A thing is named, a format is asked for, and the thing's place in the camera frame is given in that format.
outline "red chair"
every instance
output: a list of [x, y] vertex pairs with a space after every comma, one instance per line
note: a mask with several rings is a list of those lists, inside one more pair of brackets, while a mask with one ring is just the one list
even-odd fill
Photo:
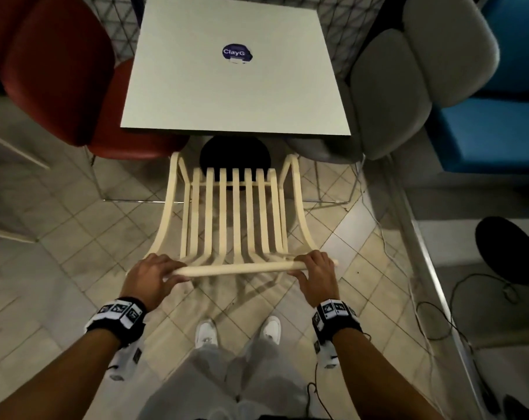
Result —
[[66, 143], [87, 146], [93, 160], [170, 156], [188, 136], [121, 129], [132, 63], [114, 68], [109, 36], [83, 0], [39, 0], [6, 51], [0, 79], [19, 108]]

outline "shoe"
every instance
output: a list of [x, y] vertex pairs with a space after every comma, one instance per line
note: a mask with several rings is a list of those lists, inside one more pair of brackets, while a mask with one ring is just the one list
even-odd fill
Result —
[[276, 345], [280, 345], [280, 336], [282, 335], [282, 324], [280, 319], [271, 315], [266, 319], [261, 331], [261, 337], [272, 340]]
[[218, 346], [218, 331], [213, 320], [204, 320], [198, 324], [194, 335], [194, 347], [202, 348], [204, 345]]

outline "hand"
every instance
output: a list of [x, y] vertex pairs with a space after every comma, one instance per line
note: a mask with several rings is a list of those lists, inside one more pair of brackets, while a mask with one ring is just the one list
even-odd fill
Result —
[[340, 299], [335, 264], [325, 252], [313, 250], [307, 255], [296, 256], [294, 260], [303, 261], [309, 280], [301, 271], [288, 271], [288, 274], [297, 278], [305, 300], [313, 308], [327, 299]]
[[149, 311], [155, 310], [162, 300], [171, 293], [177, 283], [188, 282], [184, 275], [171, 275], [177, 268], [187, 265], [174, 261], [167, 255], [149, 254], [146, 259], [137, 262], [128, 273], [121, 290], [120, 297], [133, 297], [146, 305]]

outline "black wrist strap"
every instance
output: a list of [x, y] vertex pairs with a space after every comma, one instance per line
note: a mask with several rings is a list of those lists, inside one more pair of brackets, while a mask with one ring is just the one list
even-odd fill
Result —
[[320, 344], [332, 342], [333, 336], [342, 329], [362, 332], [356, 312], [338, 299], [328, 299], [317, 306], [313, 315], [313, 328]]
[[105, 329], [113, 333], [120, 341], [121, 348], [138, 340], [144, 333], [146, 306], [132, 297], [121, 297], [106, 303], [87, 322], [85, 332]]

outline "gray pants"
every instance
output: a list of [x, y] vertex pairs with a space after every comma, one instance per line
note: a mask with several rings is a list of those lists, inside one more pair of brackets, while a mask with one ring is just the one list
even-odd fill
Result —
[[[194, 350], [150, 397], [139, 420], [305, 417], [307, 383], [274, 342], [255, 338], [238, 358], [213, 345]], [[321, 416], [312, 394], [310, 416]]]

